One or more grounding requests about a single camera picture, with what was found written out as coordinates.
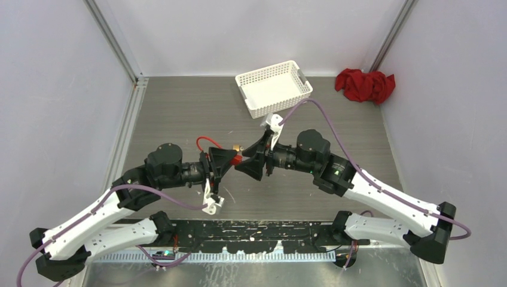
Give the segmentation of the red cable padlock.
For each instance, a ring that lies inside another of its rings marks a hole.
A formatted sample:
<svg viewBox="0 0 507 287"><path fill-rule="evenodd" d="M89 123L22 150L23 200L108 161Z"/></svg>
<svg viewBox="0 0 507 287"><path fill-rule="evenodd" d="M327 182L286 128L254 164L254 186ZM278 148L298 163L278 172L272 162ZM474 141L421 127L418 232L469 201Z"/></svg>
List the red cable padlock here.
<svg viewBox="0 0 507 287"><path fill-rule="evenodd" d="M201 147L200 145L200 141L208 141L210 142L212 145L214 145L215 147L217 148L221 148L223 149L224 147L222 145L220 145L219 143L217 143L217 141L215 141L214 139L208 137L208 136L199 136L197 139L196 139L196 146L197 146L197 149L201 152L204 151L204 149ZM231 164L233 166L236 166L238 165L241 161L242 161L242 155L240 154L241 151L236 151L237 154L234 156L234 158L231 160Z"/></svg>

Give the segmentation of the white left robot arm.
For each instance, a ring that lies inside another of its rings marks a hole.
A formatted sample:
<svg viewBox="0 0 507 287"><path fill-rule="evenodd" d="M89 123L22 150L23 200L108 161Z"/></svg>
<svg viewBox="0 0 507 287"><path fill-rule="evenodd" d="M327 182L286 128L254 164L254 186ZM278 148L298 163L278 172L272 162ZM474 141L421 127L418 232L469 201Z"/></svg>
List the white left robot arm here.
<svg viewBox="0 0 507 287"><path fill-rule="evenodd" d="M209 148L195 162L185 163L182 150L164 143L149 153L143 165L126 171L94 203L54 228L30 232L35 249L31 259L45 278L62 282L80 273L94 259L135 245L169 246L175 237L169 217L157 212L129 227L109 226L145 206L165 199L165 189L200 185L199 205L177 201L189 210L213 215L223 205L218 186L228 170L241 161L234 149Z"/></svg>

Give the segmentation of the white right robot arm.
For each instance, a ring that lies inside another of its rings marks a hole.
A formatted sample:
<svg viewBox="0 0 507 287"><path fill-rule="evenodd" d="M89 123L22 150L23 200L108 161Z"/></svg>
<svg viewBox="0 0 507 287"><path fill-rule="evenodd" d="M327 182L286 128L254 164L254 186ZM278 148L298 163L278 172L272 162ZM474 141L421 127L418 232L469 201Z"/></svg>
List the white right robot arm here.
<svg viewBox="0 0 507 287"><path fill-rule="evenodd" d="M313 176L313 184L328 194L361 202L385 218L339 211L332 223L332 238L341 246L352 241L376 240L408 248L412 254L443 264L455 218L449 202L428 203L379 181L363 169L330 151L330 142L315 129L300 132L296 145L275 143L266 130L260 140L242 152L245 160L235 169L260 181L275 168Z"/></svg>

